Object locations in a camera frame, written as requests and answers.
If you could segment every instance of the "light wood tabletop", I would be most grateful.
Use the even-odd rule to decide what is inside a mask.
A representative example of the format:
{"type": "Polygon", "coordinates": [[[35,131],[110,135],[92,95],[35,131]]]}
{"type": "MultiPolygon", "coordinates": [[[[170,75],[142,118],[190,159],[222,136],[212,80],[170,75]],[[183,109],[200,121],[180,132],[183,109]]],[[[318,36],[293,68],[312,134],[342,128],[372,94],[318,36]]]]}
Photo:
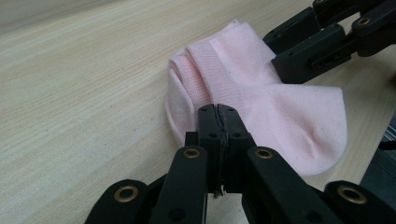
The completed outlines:
{"type": "MultiPolygon", "coordinates": [[[[264,36],[311,4],[0,1],[0,223],[82,223],[113,183],[164,175],[168,59],[233,19],[264,36]]],[[[395,111],[395,62],[393,46],[308,82],[343,89],[348,127],[343,158],[308,184],[361,181],[395,111]]],[[[207,223],[247,223],[240,200],[209,197],[207,223]]]]}

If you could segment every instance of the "pink sock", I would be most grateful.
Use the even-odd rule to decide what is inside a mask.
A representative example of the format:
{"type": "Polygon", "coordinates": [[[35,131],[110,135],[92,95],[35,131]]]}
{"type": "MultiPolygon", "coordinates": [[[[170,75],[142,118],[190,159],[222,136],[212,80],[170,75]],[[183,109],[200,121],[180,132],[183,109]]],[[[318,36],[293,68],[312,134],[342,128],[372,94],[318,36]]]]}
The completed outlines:
{"type": "Polygon", "coordinates": [[[224,104],[238,110],[258,146],[278,151],[298,174],[331,168],[347,145],[341,89],[283,84],[274,57],[238,21],[179,51],[170,60],[165,103],[177,143],[196,131],[199,107],[224,104]]]}

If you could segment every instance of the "metal pin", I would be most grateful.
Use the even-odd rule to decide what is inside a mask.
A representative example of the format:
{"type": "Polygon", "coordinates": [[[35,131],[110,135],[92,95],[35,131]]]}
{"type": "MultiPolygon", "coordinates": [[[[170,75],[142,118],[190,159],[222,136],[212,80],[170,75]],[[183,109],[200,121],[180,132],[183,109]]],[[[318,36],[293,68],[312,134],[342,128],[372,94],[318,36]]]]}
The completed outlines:
{"type": "Polygon", "coordinates": [[[190,148],[190,149],[184,150],[183,155],[186,158],[194,159],[194,158],[199,157],[201,155],[201,152],[197,149],[190,148]]]}
{"type": "Polygon", "coordinates": [[[138,193],[139,189],[133,185],[122,186],[114,193],[114,199],[119,203],[128,203],[135,199],[138,193]]]}
{"type": "Polygon", "coordinates": [[[367,24],[369,22],[370,22],[370,18],[363,18],[363,19],[358,21],[358,24],[359,25],[365,25],[365,24],[367,24]]]}
{"type": "Polygon", "coordinates": [[[262,159],[271,159],[274,156],[274,154],[267,149],[257,149],[255,154],[262,159]]]}
{"type": "Polygon", "coordinates": [[[360,191],[350,187],[341,185],[337,189],[337,193],[345,200],[351,203],[364,204],[367,203],[367,198],[360,191]]]}

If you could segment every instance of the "wood grain surface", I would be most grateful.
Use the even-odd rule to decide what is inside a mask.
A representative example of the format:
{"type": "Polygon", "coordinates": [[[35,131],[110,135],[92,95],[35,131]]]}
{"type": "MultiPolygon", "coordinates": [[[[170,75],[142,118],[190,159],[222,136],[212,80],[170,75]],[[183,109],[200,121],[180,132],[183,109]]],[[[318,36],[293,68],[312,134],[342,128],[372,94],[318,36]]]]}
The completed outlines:
{"type": "MultiPolygon", "coordinates": [[[[264,36],[310,5],[0,1],[0,223],[83,223],[111,184],[164,175],[177,151],[164,111],[168,59],[233,19],[264,36]]],[[[309,82],[344,90],[348,145],[307,183],[361,181],[395,111],[395,62],[395,47],[354,55],[309,82]]],[[[209,199],[207,223],[247,223],[240,199],[209,199]]]]}

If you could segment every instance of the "wooden table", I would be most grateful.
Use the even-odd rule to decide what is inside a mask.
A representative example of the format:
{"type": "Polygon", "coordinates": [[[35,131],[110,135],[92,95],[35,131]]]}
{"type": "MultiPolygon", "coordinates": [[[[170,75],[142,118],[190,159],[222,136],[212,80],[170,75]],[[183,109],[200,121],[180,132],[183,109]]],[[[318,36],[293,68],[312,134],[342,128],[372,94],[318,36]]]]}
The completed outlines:
{"type": "MultiPolygon", "coordinates": [[[[264,36],[310,5],[1,1],[0,222],[82,223],[111,184],[165,174],[177,150],[164,111],[167,60],[232,19],[264,36]]],[[[309,82],[342,87],[348,123],[345,156],[306,177],[310,185],[361,181],[395,110],[394,52],[354,56],[309,82]]],[[[207,223],[246,222],[239,195],[209,200],[207,223]]]]}

